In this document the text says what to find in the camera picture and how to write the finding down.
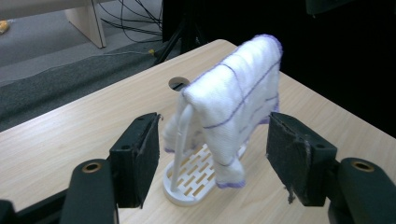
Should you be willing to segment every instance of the purple stitching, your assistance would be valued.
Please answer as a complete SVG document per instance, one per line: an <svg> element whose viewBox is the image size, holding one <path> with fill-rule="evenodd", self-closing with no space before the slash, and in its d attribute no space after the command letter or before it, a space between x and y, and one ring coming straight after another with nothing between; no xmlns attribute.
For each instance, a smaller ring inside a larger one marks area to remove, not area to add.
<svg viewBox="0 0 396 224"><path fill-rule="evenodd" d="M224 184L220 184L216 182L216 185L218 186L219 189L225 189L225 188L241 189L246 185L246 182L245 180L242 180L241 182L238 183L224 183Z"/></svg>
<svg viewBox="0 0 396 224"><path fill-rule="evenodd" d="M266 99L265 102L270 101L270 100L277 99L277 97L278 97L278 94L276 94L275 97ZM251 116L250 116L250 120L253 119L254 114L256 114L263 106L264 106L264 105L261 105L261 106L257 107L257 108L253 111L253 113L252 113ZM266 123L265 120L266 120L267 118L268 118L268 116L265 116L261 121L259 121L259 124L265 124L265 123ZM239 133L242 133L247 127L248 127L248 125L246 125L246 126L243 127L242 129L240 129Z"/></svg>
<svg viewBox="0 0 396 224"><path fill-rule="evenodd" d="M235 77L236 82L238 83L239 92L241 92L241 96L244 97L244 92L242 91L241 85L239 85L239 79L238 79L238 76L236 75L235 71L234 71L234 70L231 68L231 66L228 65L228 64L220 63L219 65L224 65L224 66L230 68L230 70L233 72L233 76Z"/></svg>
<svg viewBox="0 0 396 224"><path fill-rule="evenodd" d="M250 133L247 135L247 138L245 139L245 143L248 141L248 139L250 138L250 136L251 136L251 134L256 130L256 128L257 128L257 126L259 126L259 125L261 125L262 124L262 121L263 120L265 120L265 119L269 119L269 116L265 116L261 121L259 121L258 123L256 123L255 125L254 125L254 128L250 131Z"/></svg>
<svg viewBox="0 0 396 224"><path fill-rule="evenodd" d="M167 147L164 150L167 153L175 153L175 151L173 149L170 149L170 148L167 148Z"/></svg>
<svg viewBox="0 0 396 224"><path fill-rule="evenodd" d="M270 69L268 69L268 71L266 71L266 72L264 73L264 75L259 79L259 81L257 81L257 82L254 84L253 88L250 89L250 91L247 93L247 95L246 95L246 96L242 99L242 101L238 104L238 106L237 106L236 109L233 111L233 113L231 113L230 117L228 117L226 120L224 120L224 121L222 121L222 122L220 122L220 123L218 123L218 124L214 124L214 125L210 125L210 126L205 126L204 129L213 129L213 128L217 128L217 127L219 127L219 126L221 126L221 125L227 123L228 121L230 121L230 120L233 118L233 116L235 115L236 111L241 107L241 105L242 105L242 104L245 102L245 100L249 97L249 95L257 88L257 86L259 85L259 83L260 83L263 79L265 79L265 78L267 77L268 73L271 72L271 70L272 70L276 65L278 65L279 63L280 63L280 59L279 59L276 63L274 63L274 64L271 65Z"/></svg>
<svg viewBox="0 0 396 224"><path fill-rule="evenodd" d="M253 39L254 39L255 37L258 37L258 36L265 36L265 37L269 37L269 38L271 38L272 40L274 40L274 41L276 42L277 48L279 49L280 55L283 54L282 45L281 45L280 42L276 39L276 37L274 37L273 35L255 35L255 36L253 37ZM217 63L215 66L213 66L212 68L210 68L210 69L207 70L206 72L202 73L202 74L201 74L200 76L198 76L195 80L193 80L187 87L183 88L181 95L182 95L183 97L185 97L185 95L184 95L184 90L186 90L186 89L187 89L191 84L193 84L194 82L196 82L196 81L198 81L199 79L201 79L201 77L203 77L205 74L207 74L207 73L209 73L210 71L212 71L213 69L215 69L215 68L217 67L217 65L219 65L220 63L223 63L223 62L225 61L225 59L227 59L227 58L233 56L233 54L234 54L235 52L237 52L243 45L244 45L244 44L242 44L242 45L240 45L239 47L237 47L231 54L229 54L227 57L225 57L221 62Z"/></svg>
<svg viewBox="0 0 396 224"><path fill-rule="evenodd" d="M221 163L218 163L220 166L230 166L231 164L233 164L233 162L235 161L236 157L233 156L233 158L231 159L230 162L228 162L227 164L223 165Z"/></svg>

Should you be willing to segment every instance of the white towel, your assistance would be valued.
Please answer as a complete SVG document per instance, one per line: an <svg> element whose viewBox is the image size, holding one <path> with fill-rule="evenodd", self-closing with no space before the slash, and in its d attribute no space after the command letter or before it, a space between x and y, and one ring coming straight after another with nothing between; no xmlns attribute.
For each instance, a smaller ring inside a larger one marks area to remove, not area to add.
<svg viewBox="0 0 396 224"><path fill-rule="evenodd" d="M237 150L257 125L278 111L282 47L272 35L256 35L179 95L177 112L163 131L165 150L174 151L177 125L187 104L194 108L185 155L204 143L212 153L219 188L242 188L245 172Z"/></svg>

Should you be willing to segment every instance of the white furniture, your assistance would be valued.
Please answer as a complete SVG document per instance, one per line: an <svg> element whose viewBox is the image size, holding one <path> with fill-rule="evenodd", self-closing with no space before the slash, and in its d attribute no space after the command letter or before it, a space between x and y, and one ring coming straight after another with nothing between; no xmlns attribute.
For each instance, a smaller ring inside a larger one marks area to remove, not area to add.
<svg viewBox="0 0 396 224"><path fill-rule="evenodd" d="M97 4L112 0L0 0L0 21L65 10L67 19L98 48L106 46Z"/></svg>

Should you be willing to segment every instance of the slotted base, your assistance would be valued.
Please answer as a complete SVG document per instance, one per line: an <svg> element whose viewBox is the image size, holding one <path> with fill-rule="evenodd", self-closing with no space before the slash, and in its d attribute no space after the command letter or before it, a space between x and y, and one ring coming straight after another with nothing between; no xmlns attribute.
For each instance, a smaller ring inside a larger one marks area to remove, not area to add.
<svg viewBox="0 0 396 224"><path fill-rule="evenodd" d="M243 156L246 145L238 150L239 158ZM194 151L185 158L180 166L177 190L171 190L174 162L171 161L165 169L163 176L163 189L166 197L172 203L190 206L200 202L207 193L216 186L215 171L213 168L212 154L207 145Z"/></svg>

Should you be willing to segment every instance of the floor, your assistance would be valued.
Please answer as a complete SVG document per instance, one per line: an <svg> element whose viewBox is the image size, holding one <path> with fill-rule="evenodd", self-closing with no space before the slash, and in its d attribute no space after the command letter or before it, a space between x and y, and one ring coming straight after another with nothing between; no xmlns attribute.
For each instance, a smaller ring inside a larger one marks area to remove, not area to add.
<svg viewBox="0 0 396 224"><path fill-rule="evenodd" d="M106 47L102 49L74 27L64 11L9 20L9 29L0 35L0 87L52 67L138 44L149 38L158 37L162 41L161 23L154 22L149 16L161 19L162 0L111 1L100 4L99 11L106 39ZM130 28L121 29L121 25Z"/></svg>

